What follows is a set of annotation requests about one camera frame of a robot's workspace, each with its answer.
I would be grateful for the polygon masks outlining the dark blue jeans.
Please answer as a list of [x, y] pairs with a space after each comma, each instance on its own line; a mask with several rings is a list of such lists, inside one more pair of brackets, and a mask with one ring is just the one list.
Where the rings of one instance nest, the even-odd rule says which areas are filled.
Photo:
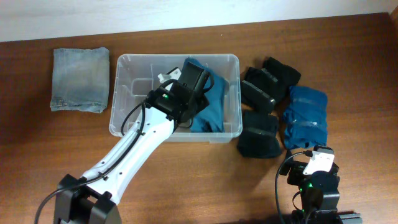
[[193, 118], [190, 130], [193, 133], [223, 133], [224, 129], [224, 91], [228, 84], [210, 68], [206, 68], [195, 58], [186, 58], [183, 68], [188, 62], [210, 72], [213, 77], [213, 86], [205, 93], [209, 105]]

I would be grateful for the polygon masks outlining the light blue jeans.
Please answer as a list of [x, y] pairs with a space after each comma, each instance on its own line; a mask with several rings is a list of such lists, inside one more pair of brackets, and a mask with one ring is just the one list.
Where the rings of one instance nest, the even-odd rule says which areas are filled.
[[55, 49], [50, 109], [102, 113], [108, 105], [109, 66], [105, 47]]

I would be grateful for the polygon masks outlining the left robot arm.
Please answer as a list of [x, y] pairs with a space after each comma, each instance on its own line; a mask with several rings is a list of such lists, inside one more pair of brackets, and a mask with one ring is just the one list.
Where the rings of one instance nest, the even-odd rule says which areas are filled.
[[139, 116], [120, 141], [79, 178], [66, 175], [52, 194], [54, 223], [121, 223], [118, 204], [153, 151], [208, 106], [211, 73], [188, 62], [177, 79], [164, 81], [138, 106]]

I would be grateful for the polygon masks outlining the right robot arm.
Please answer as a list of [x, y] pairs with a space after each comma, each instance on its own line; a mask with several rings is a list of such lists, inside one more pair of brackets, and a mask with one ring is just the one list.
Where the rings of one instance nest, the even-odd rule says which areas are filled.
[[300, 197], [302, 204], [301, 208], [295, 207], [289, 216], [281, 215], [284, 223], [362, 224], [360, 213], [338, 211], [339, 167], [333, 164], [328, 172], [316, 171], [311, 175], [305, 175], [303, 170], [306, 165], [304, 162], [290, 159], [278, 168], [278, 174], [286, 176], [289, 185], [298, 187], [294, 197]]

